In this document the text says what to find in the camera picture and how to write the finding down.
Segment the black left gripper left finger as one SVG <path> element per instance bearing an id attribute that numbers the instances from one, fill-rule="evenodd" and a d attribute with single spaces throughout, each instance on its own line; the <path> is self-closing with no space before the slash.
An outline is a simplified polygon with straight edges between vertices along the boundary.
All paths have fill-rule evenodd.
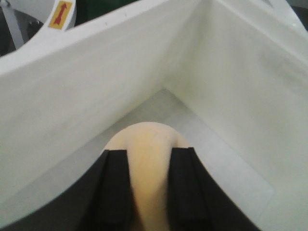
<path id="1" fill-rule="evenodd" d="M 4 231 L 127 231 L 132 192 L 126 150 L 105 150 L 72 186 Z"/>

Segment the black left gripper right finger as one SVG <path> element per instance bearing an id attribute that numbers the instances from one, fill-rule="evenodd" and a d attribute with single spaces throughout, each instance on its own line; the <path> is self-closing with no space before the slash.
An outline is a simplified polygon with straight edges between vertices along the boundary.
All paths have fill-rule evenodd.
<path id="1" fill-rule="evenodd" d="M 167 214 L 172 231 L 259 230 L 215 182 L 192 147 L 171 151 Z"/>

